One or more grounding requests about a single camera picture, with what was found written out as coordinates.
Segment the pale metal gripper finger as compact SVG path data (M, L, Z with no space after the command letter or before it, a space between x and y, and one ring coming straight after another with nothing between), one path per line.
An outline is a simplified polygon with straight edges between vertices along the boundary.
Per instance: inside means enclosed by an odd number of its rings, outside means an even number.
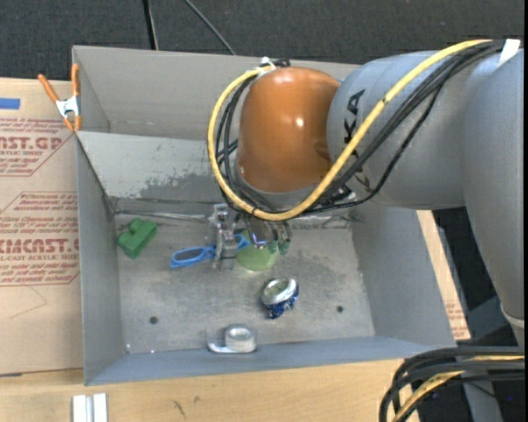
M216 253L212 267L220 271L229 271L234 267L238 244L232 233L222 233L217 238Z
M212 213L208 218L207 245L224 244L229 238L230 228L228 224L229 206L220 203L213 206Z

